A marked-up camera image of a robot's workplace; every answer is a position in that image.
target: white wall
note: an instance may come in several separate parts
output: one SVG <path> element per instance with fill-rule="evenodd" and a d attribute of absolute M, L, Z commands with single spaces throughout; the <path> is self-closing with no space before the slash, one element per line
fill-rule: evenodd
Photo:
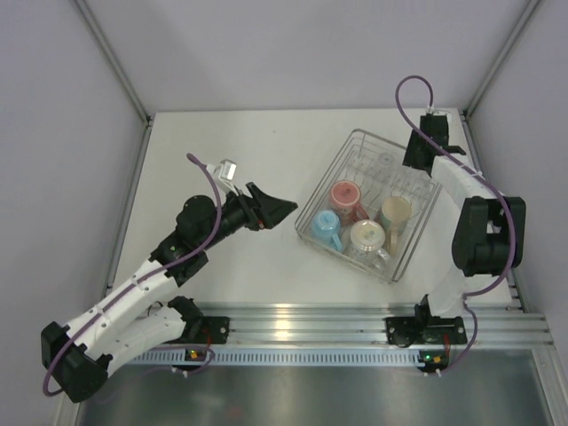
<path fill-rule="evenodd" d="M 416 73 L 465 107 L 524 3 L 89 1 L 151 112 L 393 107 Z M 415 87 L 405 102 L 424 107 Z"/>
<path fill-rule="evenodd" d="M 568 372 L 568 2 L 546 0 L 474 115 L 488 175 L 527 204 L 520 272 Z"/>
<path fill-rule="evenodd" d="M 100 296 L 142 123 L 68 1 L 2 2 L 0 58 L 0 423 L 36 426 L 40 332 Z"/>

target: wire basket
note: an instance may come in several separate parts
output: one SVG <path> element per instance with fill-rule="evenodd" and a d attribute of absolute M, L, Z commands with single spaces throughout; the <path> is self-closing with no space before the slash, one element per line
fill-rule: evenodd
<path fill-rule="evenodd" d="M 386 138 L 364 130 L 354 130 L 318 183 L 312 196 L 296 220 L 296 230 L 302 240 L 343 261 L 387 281 L 402 278 L 416 244 L 440 192 L 440 185 L 425 171 L 403 166 L 406 149 Z M 329 192 L 334 183 L 350 180 L 361 190 L 361 204 L 374 219 L 384 201 L 391 196 L 406 199 L 412 206 L 412 215 L 399 236 L 396 253 L 382 267 L 363 264 L 355 258 L 322 244 L 312 235 L 312 219 L 322 210 L 330 209 Z M 350 244 L 350 225 L 341 227 L 339 236 L 344 247 Z"/>

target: white table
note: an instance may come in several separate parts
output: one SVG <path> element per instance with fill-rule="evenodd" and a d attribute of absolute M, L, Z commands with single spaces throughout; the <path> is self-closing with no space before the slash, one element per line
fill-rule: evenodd
<path fill-rule="evenodd" d="M 458 111 L 451 110 L 450 142 L 468 151 Z M 419 122 L 423 110 L 410 110 Z M 160 113 L 156 115 L 122 256 L 121 283 L 175 227 L 185 200 L 211 198 L 209 183 L 185 157 L 238 164 L 235 183 L 255 182 L 299 209 L 271 231 L 239 230 L 208 250 L 209 263 L 180 290 L 196 302 L 221 304 L 415 304 L 445 275 L 459 210 L 444 191 L 401 281 L 386 284 L 305 245 L 294 229 L 328 164 L 353 129 L 406 145 L 410 128 L 395 109 Z M 471 280 L 472 288 L 490 282 Z M 511 302 L 507 282 L 471 300 L 473 306 Z"/>

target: pink mug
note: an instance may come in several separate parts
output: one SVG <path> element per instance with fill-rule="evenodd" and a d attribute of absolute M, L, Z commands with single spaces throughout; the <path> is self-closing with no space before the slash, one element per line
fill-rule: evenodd
<path fill-rule="evenodd" d="M 341 180 L 335 182 L 329 191 L 331 209 L 341 219 L 341 225 L 369 219 L 361 205 L 361 190 L 355 182 Z"/>

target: metal floor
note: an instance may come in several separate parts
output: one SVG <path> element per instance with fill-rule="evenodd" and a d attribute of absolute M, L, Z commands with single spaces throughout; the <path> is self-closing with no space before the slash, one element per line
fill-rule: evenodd
<path fill-rule="evenodd" d="M 148 367 L 121 369 L 105 398 Z M 159 371 L 111 402 L 82 404 L 77 424 L 538 425 L 552 424 L 529 351 L 473 351 L 447 376 L 393 367 L 212 367 Z"/>

